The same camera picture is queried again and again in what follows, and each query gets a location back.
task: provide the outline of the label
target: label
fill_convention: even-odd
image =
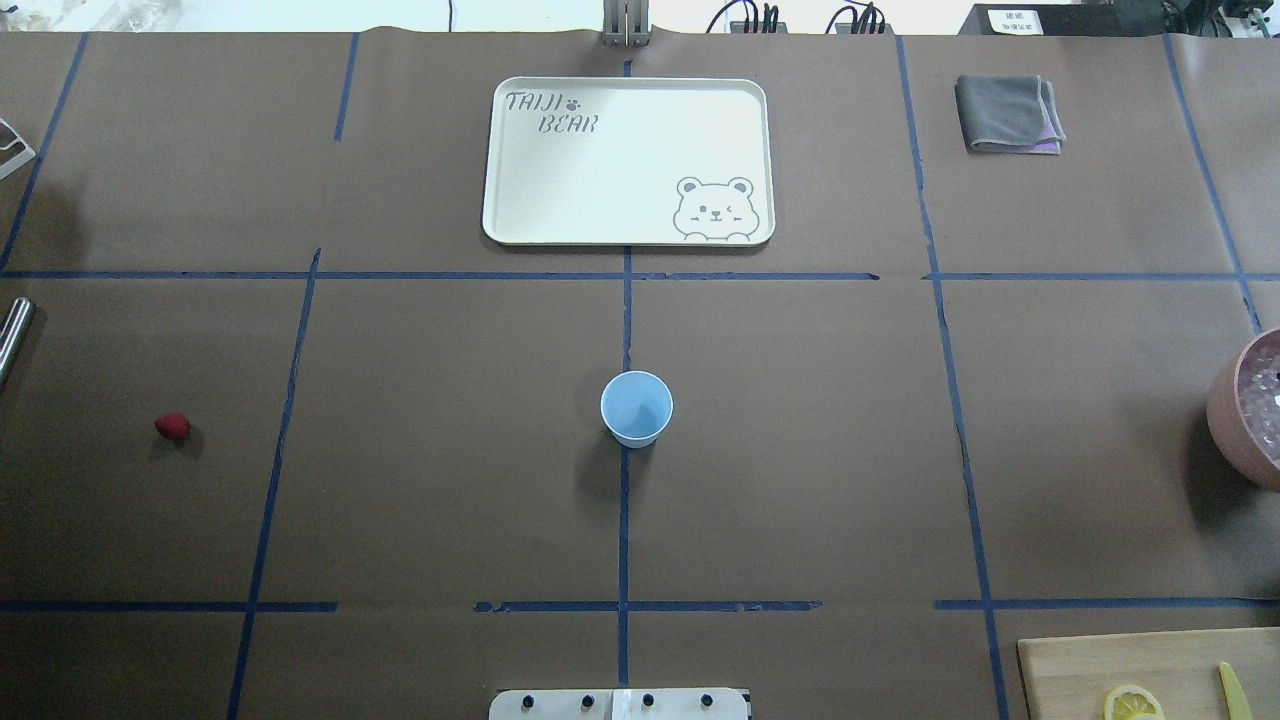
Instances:
[[[507,113],[525,113],[536,119],[541,135],[594,133],[600,120],[600,115],[586,111],[577,99],[545,90],[508,92],[503,108]]]
[[[1036,10],[987,10],[987,18],[1000,35],[1044,35]]]

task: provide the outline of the cutting board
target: cutting board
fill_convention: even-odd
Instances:
[[[1280,720],[1280,628],[1024,639],[1018,657],[1032,720],[1097,720],[1123,684],[1151,691],[1167,720],[1228,720],[1220,661],[1256,720]]]

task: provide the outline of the paper cup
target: paper cup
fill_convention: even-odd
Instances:
[[[631,370],[609,380],[600,393],[600,416],[620,443],[637,448],[658,439],[671,421],[675,402],[658,375]]]

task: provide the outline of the table surface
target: table surface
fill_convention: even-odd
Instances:
[[[724,685],[764,719],[1004,720],[1018,639],[1280,624],[1280,495],[1204,420],[1280,324],[1280,154],[1249,141],[1277,60],[0,38],[23,68],[0,115],[41,149],[0,183],[0,300],[41,309],[0,396],[6,712],[483,717],[506,688]],[[765,90],[767,245],[484,236],[494,87],[626,73]],[[968,152],[963,73],[1050,79],[1062,155]],[[648,450],[598,416],[626,368],[676,397]]]

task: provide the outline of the metal rod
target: metal rod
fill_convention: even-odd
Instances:
[[[13,369],[14,359],[18,356],[18,347],[22,346],[22,336],[27,333],[31,316],[36,313],[36,305],[26,297],[13,301],[9,316],[4,320],[4,329],[0,329],[0,387],[9,379],[9,370]]]

